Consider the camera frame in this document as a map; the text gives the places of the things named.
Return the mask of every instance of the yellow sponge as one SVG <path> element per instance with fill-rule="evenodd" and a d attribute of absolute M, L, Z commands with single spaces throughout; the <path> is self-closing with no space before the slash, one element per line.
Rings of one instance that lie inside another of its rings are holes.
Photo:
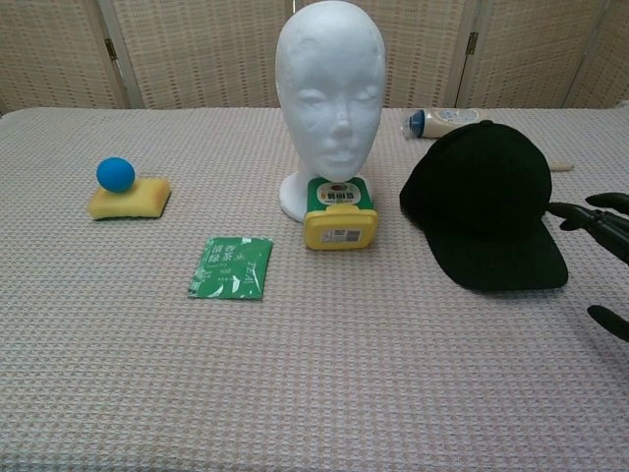
<path fill-rule="evenodd" d="M 93 219 L 125 216 L 158 218 L 169 196 L 168 180 L 161 177 L 138 178 L 131 189 L 120 194 L 99 188 L 89 201 L 87 211 Z"/>

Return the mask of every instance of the green label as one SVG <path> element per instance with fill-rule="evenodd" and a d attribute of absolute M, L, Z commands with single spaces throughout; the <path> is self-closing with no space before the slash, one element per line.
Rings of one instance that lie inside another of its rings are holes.
<path fill-rule="evenodd" d="M 325 210 L 330 205 L 350 204 L 373 209 L 365 181 L 354 177 L 347 182 L 330 182 L 317 177 L 308 183 L 308 211 Z"/>
<path fill-rule="evenodd" d="M 270 239 L 209 238 L 188 294 L 194 298 L 260 299 Z"/>

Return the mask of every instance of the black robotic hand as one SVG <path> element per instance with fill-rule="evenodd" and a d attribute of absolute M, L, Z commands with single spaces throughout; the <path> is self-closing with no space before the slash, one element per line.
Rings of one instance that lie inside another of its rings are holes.
<path fill-rule="evenodd" d="M 586 202 L 593 207 L 612 208 L 629 215 L 629 195 L 617 192 L 592 195 Z M 609 211 L 587 209 L 573 204 L 551 203 L 548 211 L 565 219 L 565 231 L 585 229 L 604 248 L 629 265 L 629 219 Z M 601 305 L 588 308 L 590 316 L 620 339 L 629 342 L 629 322 Z"/>

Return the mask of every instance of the yellow lid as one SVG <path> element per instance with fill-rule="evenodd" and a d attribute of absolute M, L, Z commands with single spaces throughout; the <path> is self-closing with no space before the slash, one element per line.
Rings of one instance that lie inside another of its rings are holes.
<path fill-rule="evenodd" d="M 306 213 L 304 240 L 311 249 L 360 249 L 375 236 L 377 212 L 355 205 L 330 205 Z"/>

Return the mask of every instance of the wicker background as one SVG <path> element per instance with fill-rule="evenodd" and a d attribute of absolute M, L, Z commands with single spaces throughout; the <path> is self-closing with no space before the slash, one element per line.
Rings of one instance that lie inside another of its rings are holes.
<path fill-rule="evenodd" d="M 629 98 L 629 0 L 609 0 L 604 15 L 607 0 L 352 1 L 386 43 L 386 106 L 608 107 Z M 124 78 L 104 47 L 100 8 Z M 290 0 L 5 0 L 0 111 L 277 106 L 275 46 L 291 13 Z M 466 60 L 471 30 L 480 37 Z"/>
<path fill-rule="evenodd" d="M 113 0 L 147 108 L 278 106 L 284 0 Z"/>
<path fill-rule="evenodd" d="M 104 37 L 91 0 L 0 1 L 0 111 L 127 106 Z"/>
<path fill-rule="evenodd" d="M 566 106 L 604 108 L 629 98 L 628 25 L 629 0 L 612 1 Z"/>
<path fill-rule="evenodd" d="M 593 0 L 483 2 L 457 106 L 561 107 L 599 9 Z"/>

